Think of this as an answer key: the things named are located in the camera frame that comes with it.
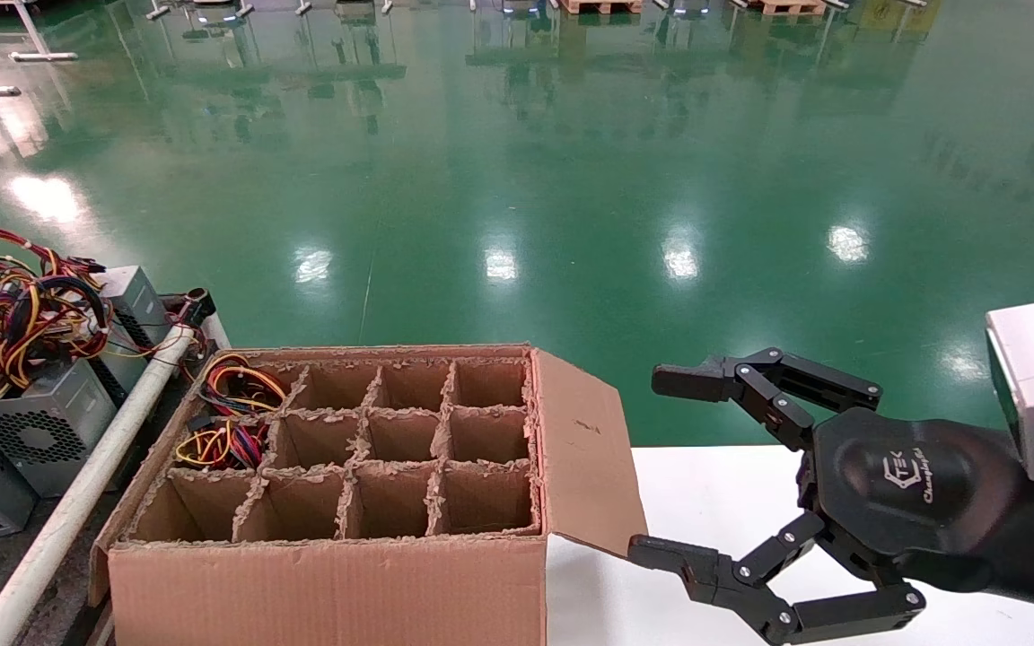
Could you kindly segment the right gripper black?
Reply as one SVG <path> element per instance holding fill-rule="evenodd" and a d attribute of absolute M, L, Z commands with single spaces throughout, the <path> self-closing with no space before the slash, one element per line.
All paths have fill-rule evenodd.
<path fill-rule="evenodd" d="M 1025 474 L 1004 433 L 947 420 L 902 421 L 871 412 L 882 388 L 778 347 L 698 365 L 657 364 L 653 393 L 734 402 L 791 451 L 813 447 L 818 511 L 849 540 L 856 560 L 940 589 L 989 589 L 985 551 Z M 797 399 L 838 416 L 820 423 Z M 906 628 L 923 594 L 886 573 L 874 590 L 789 604 L 771 581 L 828 534 L 805 511 L 735 560 L 718 549 L 634 535 L 627 559 L 677 575 L 687 597 L 734 613 L 767 645 L 837 641 Z"/>

